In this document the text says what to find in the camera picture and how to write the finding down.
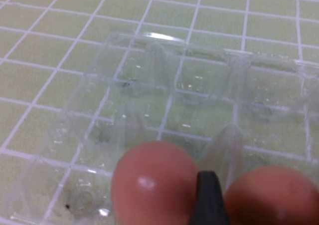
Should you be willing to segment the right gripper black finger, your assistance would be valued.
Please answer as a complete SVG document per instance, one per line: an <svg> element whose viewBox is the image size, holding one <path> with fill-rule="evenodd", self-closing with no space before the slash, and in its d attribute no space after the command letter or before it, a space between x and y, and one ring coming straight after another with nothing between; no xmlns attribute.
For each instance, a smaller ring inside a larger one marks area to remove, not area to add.
<svg viewBox="0 0 319 225"><path fill-rule="evenodd" d="M190 223L192 225L230 224L219 178L213 171L200 171L197 174L196 202Z"/></svg>

